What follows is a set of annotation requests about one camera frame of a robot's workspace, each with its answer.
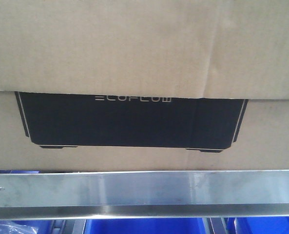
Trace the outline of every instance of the cardboard surface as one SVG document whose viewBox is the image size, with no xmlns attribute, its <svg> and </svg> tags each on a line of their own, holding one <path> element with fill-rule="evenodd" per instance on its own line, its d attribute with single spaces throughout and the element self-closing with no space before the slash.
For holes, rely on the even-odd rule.
<svg viewBox="0 0 289 234">
<path fill-rule="evenodd" d="M 289 0 L 0 1 L 0 90 L 289 99 Z"/>
<path fill-rule="evenodd" d="M 0 169 L 48 171 L 289 169 L 289 100 L 250 100 L 237 141 L 221 153 L 176 148 L 43 149 L 25 136 L 13 92 L 0 92 Z"/>
</svg>

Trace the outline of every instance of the ecoflow logo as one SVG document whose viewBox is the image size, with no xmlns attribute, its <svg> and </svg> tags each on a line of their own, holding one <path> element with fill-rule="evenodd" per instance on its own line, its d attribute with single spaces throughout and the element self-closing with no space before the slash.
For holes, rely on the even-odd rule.
<svg viewBox="0 0 289 234">
<path fill-rule="evenodd" d="M 141 102 L 171 102 L 171 97 L 133 97 L 133 96 L 95 96 L 95 101 L 141 101 Z"/>
</svg>

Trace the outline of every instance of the metal shelf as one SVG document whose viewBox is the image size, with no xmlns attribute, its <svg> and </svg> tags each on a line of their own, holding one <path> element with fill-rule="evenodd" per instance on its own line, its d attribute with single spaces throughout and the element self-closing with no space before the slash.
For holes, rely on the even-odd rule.
<svg viewBox="0 0 289 234">
<path fill-rule="evenodd" d="M 289 215 L 289 170 L 0 174 L 0 219 Z"/>
</svg>

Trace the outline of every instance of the black label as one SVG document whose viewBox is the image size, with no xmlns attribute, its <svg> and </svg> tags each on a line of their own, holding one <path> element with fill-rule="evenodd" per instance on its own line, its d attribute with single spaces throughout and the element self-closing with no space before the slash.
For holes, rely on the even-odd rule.
<svg viewBox="0 0 289 234">
<path fill-rule="evenodd" d="M 42 147 L 137 146 L 219 152 L 236 140 L 246 100 L 17 93 Z"/>
</svg>

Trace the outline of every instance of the blue plastic crate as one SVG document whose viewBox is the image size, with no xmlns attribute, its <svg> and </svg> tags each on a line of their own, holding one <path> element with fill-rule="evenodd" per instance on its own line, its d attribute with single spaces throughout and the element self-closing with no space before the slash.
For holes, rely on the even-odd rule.
<svg viewBox="0 0 289 234">
<path fill-rule="evenodd" d="M 84 234 L 205 234 L 201 218 L 88 220 Z"/>
<path fill-rule="evenodd" d="M 289 217 L 236 218 L 236 234 L 289 234 Z"/>
</svg>

